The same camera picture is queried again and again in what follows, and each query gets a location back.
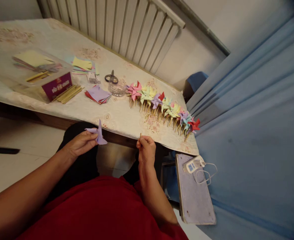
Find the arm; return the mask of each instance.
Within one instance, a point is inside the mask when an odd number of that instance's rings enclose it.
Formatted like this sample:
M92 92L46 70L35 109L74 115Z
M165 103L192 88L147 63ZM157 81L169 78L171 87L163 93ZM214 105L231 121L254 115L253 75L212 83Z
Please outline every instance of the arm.
M77 157L97 145L84 131L39 168L0 193L0 239L17 237Z
M178 224L174 210L157 179L154 168L155 142L151 137L141 136L136 146L139 148L139 176L144 204L158 225L163 223Z

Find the purple label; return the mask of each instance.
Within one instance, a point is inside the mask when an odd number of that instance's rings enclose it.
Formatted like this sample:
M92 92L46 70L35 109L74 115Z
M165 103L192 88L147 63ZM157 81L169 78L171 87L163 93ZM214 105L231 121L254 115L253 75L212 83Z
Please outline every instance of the purple label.
M55 99L59 94L63 93L68 87L72 85L71 74L67 74L59 77L51 82L42 86L42 89L46 93L50 101Z

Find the blue curtain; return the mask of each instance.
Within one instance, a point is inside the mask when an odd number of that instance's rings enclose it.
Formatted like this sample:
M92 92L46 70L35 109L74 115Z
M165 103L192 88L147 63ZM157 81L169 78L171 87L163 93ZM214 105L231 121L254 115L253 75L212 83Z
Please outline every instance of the blue curtain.
M294 239L294 8L279 9L187 104L209 186L216 239Z

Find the radiator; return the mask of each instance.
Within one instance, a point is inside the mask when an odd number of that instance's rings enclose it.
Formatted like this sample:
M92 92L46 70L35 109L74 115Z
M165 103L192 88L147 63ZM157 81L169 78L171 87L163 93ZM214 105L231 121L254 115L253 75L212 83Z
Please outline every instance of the radiator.
M40 0L46 17L71 24L156 73L185 23L161 0Z

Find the floral tablecloth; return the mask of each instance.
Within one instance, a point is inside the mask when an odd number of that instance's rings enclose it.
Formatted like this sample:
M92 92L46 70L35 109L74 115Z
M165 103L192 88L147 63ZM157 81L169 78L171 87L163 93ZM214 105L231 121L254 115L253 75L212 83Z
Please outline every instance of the floral tablecloth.
M181 92L55 19L0 22L0 52L28 47L37 47L62 60L70 56L93 60L99 68L100 87L104 90L108 89L104 76L114 70L120 81L130 85L138 80L143 86L151 86L157 92L164 91L166 97L186 109ZM85 89L92 87L84 75L73 74L73 78L77 78ZM185 138L175 133L172 125L167 127L149 113L139 112L138 105L131 109L127 96L112 96L108 103L99 105L87 98L83 90L65 105L56 101L46 104L14 92L0 82L0 102L93 124L98 124L101 119L103 128L113 133L133 139L139 138L142 133L170 149L199 155L193 134L184 142Z

